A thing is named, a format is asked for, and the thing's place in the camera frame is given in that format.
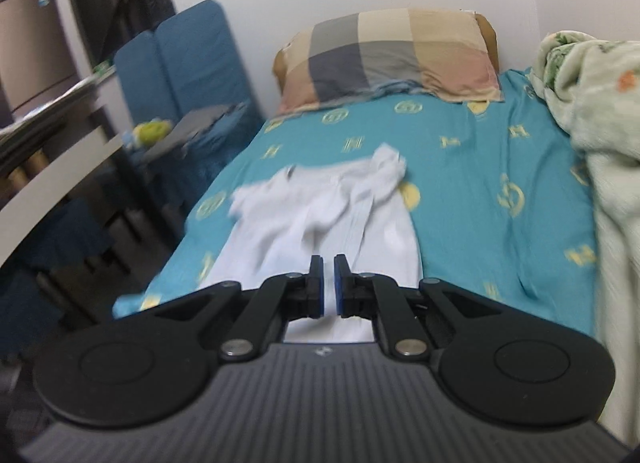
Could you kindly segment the green plush toy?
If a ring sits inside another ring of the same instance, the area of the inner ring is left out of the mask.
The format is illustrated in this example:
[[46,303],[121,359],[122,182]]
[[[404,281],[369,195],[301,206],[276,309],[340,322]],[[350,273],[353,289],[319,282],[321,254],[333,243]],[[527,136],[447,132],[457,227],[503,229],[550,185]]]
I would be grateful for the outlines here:
[[165,139],[172,131],[169,120],[154,119],[138,124],[131,132],[122,135],[122,141],[129,150],[149,149]]

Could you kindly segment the green fleece blanket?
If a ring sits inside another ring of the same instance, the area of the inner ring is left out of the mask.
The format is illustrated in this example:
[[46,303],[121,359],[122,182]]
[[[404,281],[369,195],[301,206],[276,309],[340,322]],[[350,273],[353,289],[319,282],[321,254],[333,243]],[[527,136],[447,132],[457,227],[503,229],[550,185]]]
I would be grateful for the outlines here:
[[615,362],[602,424],[639,441],[639,44],[548,35],[528,74],[585,159],[598,245],[597,337]]

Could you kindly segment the white desk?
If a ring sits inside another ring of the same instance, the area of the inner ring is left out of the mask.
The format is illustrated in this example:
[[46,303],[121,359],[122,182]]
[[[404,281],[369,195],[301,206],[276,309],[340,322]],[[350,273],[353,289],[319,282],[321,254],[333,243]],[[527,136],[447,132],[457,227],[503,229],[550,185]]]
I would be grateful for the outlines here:
[[[2,130],[1,175],[9,175],[22,166],[42,148],[39,140],[62,122],[70,108],[92,96],[114,75],[113,67],[95,73]],[[32,229],[70,190],[120,151],[122,137],[108,136],[107,126],[100,124],[18,190],[1,209],[1,261],[11,257]]]

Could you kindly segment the checkered pillow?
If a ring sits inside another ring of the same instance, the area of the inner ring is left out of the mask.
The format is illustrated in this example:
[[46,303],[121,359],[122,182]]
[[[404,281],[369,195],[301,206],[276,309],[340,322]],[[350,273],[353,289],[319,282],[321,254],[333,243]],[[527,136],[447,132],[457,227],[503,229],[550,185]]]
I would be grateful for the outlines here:
[[282,116],[413,90],[447,102],[499,101],[497,38],[476,12],[358,12],[298,32],[274,58]]

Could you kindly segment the grey cloth on chair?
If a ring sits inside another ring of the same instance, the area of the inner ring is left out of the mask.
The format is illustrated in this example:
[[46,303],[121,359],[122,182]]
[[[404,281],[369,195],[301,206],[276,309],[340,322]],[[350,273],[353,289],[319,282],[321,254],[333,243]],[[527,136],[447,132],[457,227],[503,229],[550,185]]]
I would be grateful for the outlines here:
[[214,105],[186,113],[172,131],[146,151],[141,163],[184,161],[221,153],[242,142],[246,131],[243,119],[253,106],[250,102],[237,105]]

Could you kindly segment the cardboard box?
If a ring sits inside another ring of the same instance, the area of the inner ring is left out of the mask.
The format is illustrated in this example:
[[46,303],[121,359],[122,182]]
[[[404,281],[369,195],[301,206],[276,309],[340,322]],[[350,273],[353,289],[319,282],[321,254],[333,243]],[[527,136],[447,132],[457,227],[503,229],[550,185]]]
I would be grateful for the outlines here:
[[56,0],[1,3],[1,87],[14,116],[78,80]]

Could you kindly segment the teal patterned bed sheet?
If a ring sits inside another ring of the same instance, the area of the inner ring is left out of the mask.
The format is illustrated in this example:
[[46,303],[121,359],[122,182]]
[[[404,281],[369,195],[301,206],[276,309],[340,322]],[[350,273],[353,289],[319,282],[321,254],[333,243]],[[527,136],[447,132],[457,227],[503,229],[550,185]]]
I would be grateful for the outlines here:
[[406,161],[400,192],[418,239],[422,278],[454,283],[565,327],[596,324],[597,246],[584,163],[518,71],[499,102],[454,104],[383,90],[373,99],[266,123],[213,181],[186,234],[125,317],[202,290],[234,225],[233,192],[282,168],[323,168],[372,156]]

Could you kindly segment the white t-shirt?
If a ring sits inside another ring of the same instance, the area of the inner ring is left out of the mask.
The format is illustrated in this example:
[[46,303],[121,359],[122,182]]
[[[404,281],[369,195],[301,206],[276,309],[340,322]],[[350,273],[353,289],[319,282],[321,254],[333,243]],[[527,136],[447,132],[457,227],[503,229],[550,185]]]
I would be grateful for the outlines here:
[[405,159],[383,144],[364,159],[323,168],[292,165],[236,189],[229,211],[234,225],[200,286],[232,280],[256,289],[273,275],[306,271],[311,256],[319,255],[324,314],[291,322],[285,341],[373,341],[371,321],[337,313],[333,260],[343,254],[352,271],[388,275],[404,287],[421,280],[419,243],[400,192],[405,175]]

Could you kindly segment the blue covered chair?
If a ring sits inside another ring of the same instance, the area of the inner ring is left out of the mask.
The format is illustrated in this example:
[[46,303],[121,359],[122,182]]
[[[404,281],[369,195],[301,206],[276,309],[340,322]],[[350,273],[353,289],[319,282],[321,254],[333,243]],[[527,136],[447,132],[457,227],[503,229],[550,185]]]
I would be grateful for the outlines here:
[[224,10],[206,0],[179,12],[122,46],[114,64],[136,124],[168,120],[176,130],[190,116],[219,116],[146,162],[162,197],[190,208],[264,123]]

